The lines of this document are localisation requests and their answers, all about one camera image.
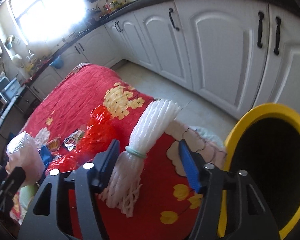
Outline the pink plastic bag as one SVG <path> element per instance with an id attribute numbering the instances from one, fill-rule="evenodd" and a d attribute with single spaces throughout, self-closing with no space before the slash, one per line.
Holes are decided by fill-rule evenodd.
<path id="1" fill-rule="evenodd" d="M 35 184 L 42 176 L 45 165 L 38 152 L 33 137 L 23 131 L 7 145 L 8 164 L 6 170 L 11 173 L 15 167 L 25 172 L 25 180 L 21 187 Z"/>

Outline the blue rubber glove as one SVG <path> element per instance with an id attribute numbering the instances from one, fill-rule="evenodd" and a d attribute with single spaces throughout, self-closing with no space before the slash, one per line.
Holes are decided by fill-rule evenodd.
<path id="1" fill-rule="evenodd" d="M 54 159 L 53 155 L 51 154 L 50 150 L 47 148 L 46 145 L 43 145 L 40 149 L 40 157 L 43 161 L 45 167 L 47 167 Z"/>

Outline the orange snack wrapper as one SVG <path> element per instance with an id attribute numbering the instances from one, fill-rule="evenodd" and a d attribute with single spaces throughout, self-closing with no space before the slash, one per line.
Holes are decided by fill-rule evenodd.
<path id="1" fill-rule="evenodd" d="M 61 146 L 61 138 L 60 137 L 56 137 L 56 138 L 50 140 L 46 144 L 46 147 L 48 148 L 48 150 L 50 152 L 55 152 L 55 151 L 59 150 L 60 146 Z"/>

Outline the white foam net bundle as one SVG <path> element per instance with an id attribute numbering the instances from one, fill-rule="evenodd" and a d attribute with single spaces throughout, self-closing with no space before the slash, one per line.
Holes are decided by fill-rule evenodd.
<path id="1" fill-rule="evenodd" d="M 147 153 L 179 111 L 179 105 L 167 99 L 155 100 L 147 106 L 130 134 L 128 145 L 119 154 L 108 186 L 99 194 L 107 207 L 118 208 L 126 217 L 133 216 Z"/>

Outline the dark green snack packet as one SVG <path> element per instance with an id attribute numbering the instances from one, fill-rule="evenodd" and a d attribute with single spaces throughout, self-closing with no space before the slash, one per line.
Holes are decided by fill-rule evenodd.
<path id="1" fill-rule="evenodd" d="M 68 150 L 69 152 L 71 152 L 72 150 L 74 150 L 78 144 L 78 142 L 80 141 L 80 139 L 84 136 L 85 131 L 81 130 L 81 129 L 77 129 L 75 130 L 73 133 L 71 133 L 68 137 L 66 137 L 63 140 L 63 147 Z"/>

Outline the red plastic bag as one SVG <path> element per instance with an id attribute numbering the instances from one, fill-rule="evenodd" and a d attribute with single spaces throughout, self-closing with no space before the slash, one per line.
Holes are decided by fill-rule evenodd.
<path id="1" fill-rule="evenodd" d="M 90 113 L 85 134 L 76 148 L 52 161 L 45 174 L 53 169 L 61 172 L 76 170 L 84 163 L 93 160 L 98 153 L 105 151 L 114 139 L 122 144 L 127 143 L 135 124 L 136 120 L 131 118 L 119 120 L 113 117 L 105 106 L 99 105 Z"/>

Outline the yellow trash bin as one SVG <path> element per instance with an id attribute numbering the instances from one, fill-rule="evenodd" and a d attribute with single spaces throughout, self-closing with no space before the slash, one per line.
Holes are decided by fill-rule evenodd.
<path id="1" fill-rule="evenodd" d="M 280 238 L 300 239 L 300 114 L 279 103 L 259 105 L 240 118 L 224 145 L 224 169 L 246 170 Z"/>

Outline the white kitchen cabinets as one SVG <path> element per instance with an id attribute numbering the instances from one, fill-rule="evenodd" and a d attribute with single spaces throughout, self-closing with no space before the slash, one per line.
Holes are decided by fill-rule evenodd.
<path id="1" fill-rule="evenodd" d="M 88 32 L 32 85 L 45 98 L 79 63 L 126 59 L 183 86 L 234 118 L 281 103 L 300 114 L 300 17 L 256 0 L 173 0 Z"/>

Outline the red floral tablecloth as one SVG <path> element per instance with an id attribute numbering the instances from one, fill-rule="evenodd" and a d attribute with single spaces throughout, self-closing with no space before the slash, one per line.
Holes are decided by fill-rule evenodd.
<path id="1" fill-rule="evenodd" d="M 49 166 L 71 171 L 105 151 L 113 139 L 124 150 L 152 101 L 113 70 L 82 63 L 34 110 L 23 131 L 42 146 L 63 142 L 75 130 L 84 130 L 76 149 L 59 148 L 61 159 Z M 202 195 L 190 188 L 185 177 L 178 154 L 181 140 L 205 160 L 223 166 L 226 153 L 217 137 L 174 120 L 147 153 L 132 217 L 109 208 L 101 196 L 95 197 L 110 239 L 185 239 L 190 234 Z"/>

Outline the blue hanging basket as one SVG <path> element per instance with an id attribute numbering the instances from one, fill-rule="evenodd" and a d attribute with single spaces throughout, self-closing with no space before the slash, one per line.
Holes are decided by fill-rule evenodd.
<path id="1" fill-rule="evenodd" d="M 53 62 L 50 63 L 50 66 L 55 68 L 55 69 L 61 69 L 64 66 L 64 61 L 61 57 L 61 55 L 59 55 Z"/>

